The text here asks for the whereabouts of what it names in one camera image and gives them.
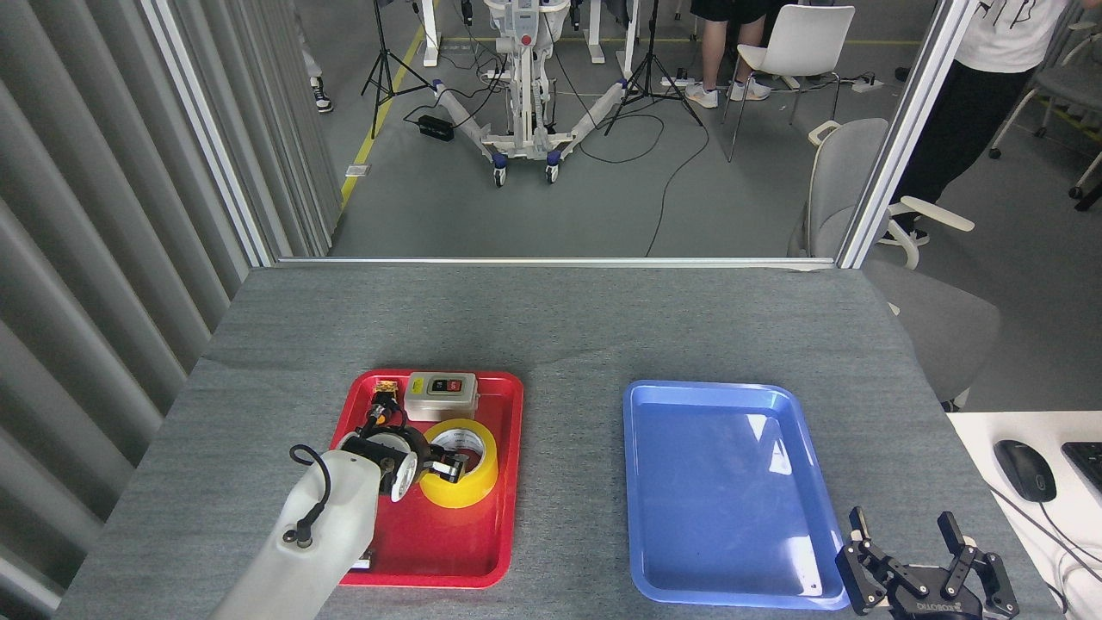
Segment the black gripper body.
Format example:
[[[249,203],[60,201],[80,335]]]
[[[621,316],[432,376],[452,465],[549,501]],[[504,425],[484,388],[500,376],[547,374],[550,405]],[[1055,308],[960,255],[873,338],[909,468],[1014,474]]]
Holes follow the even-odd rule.
[[[907,572],[921,581],[928,592],[912,595],[901,578],[892,580],[892,617],[894,619],[981,619],[979,598],[963,587],[957,587],[955,598],[942,595],[941,587],[950,574],[940,567],[910,567]]]
[[[430,443],[411,426],[363,426],[343,438],[343,452],[377,463],[383,483],[415,483],[430,468]]]

